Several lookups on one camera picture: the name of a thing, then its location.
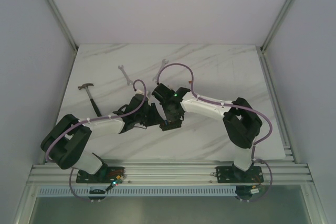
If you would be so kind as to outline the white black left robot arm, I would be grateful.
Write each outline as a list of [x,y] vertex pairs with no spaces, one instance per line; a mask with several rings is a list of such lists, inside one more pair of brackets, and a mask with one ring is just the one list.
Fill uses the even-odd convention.
[[96,154],[85,151],[90,139],[122,134],[137,124],[144,127],[160,125],[164,120],[156,105],[136,94],[129,104],[107,116],[86,119],[83,123],[72,114],[65,115],[43,139],[40,147],[61,169],[75,168],[88,173],[95,183],[107,178],[107,164]]

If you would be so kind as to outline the black fuse box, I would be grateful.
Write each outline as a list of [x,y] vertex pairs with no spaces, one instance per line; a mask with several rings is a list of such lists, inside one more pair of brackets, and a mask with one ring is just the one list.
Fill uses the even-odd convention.
[[178,129],[182,126],[182,120],[178,119],[175,121],[170,121],[170,120],[163,120],[162,122],[159,123],[159,128],[162,131],[169,131],[169,130],[174,130]]

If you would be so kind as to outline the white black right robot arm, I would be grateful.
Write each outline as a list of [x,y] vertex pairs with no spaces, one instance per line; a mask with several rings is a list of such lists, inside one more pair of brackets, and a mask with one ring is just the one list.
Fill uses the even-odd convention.
[[259,135],[263,123],[245,99],[237,98],[228,102],[211,100],[191,89],[181,87],[174,91],[162,83],[157,85],[152,95],[162,106],[167,123],[181,123],[186,112],[222,121],[229,140],[235,145],[232,176],[239,182],[250,177],[253,141]]

